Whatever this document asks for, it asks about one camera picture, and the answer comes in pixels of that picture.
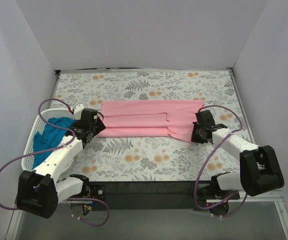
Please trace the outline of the pink t shirt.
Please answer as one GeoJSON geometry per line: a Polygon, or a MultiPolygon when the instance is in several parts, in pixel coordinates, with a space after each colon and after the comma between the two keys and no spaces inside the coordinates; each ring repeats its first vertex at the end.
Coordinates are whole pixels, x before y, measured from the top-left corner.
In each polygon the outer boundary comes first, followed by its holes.
{"type": "Polygon", "coordinates": [[[191,141],[195,113],[203,100],[107,100],[100,138],[172,137],[191,141]]]}

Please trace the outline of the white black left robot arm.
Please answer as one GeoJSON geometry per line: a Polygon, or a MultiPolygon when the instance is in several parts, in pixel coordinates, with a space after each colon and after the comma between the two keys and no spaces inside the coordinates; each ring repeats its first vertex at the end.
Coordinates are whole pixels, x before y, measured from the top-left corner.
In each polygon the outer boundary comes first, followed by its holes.
{"type": "Polygon", "coordinates": [[[46,110],[36,118],[25,149],[27,156],[22,158],[16,196],[18,209],[46,219],[62,201],[90,196],[88,177],[72,174],[64,180],[59,178],[74,157],[106,128],[103,115],[82,104],[73,110],[55,111],[62,116],[52,117],[46,110]]]}

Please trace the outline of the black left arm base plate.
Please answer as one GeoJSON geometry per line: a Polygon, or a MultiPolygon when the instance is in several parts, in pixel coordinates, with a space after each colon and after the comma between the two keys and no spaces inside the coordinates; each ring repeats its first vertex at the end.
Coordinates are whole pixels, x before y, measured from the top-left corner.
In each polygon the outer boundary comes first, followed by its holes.
{"type": "Polygon", "coordinates": [[[88,184],[82,187],[80,193],[74,194],[69,199],[98,199],[104,201],[106,186],[102,184],[88,184]]]}

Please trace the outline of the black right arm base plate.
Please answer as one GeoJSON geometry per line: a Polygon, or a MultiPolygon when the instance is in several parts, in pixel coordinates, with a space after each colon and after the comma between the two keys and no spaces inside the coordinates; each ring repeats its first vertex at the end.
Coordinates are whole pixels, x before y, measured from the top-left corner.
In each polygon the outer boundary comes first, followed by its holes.
{"type": "Polygon", "coordinates": [[[233,194],[231,197],[233,200],[240,198],[239,192],[235,190],[221,190],[210,181],[200,182],[197,185],[196,199],[200,202],[207,202],[208,200],[221,201],[233,194]]]}

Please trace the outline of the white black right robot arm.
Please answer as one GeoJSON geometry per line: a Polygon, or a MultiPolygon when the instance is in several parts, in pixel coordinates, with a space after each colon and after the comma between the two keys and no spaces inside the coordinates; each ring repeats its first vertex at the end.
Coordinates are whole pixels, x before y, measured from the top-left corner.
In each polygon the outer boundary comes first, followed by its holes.
{"type": "Polygon", "coordinates": [[[211,143],[239,161],[239,172],[225,172],[211,177],[210,192],[214,198],[221,199],[229,191],[244,191],[254,197],[284,187],[285,180],[271,146],[258,146],[235,135],[226,125],[216,124],[209,110],[195,115],[191,141],[211,143]]]}

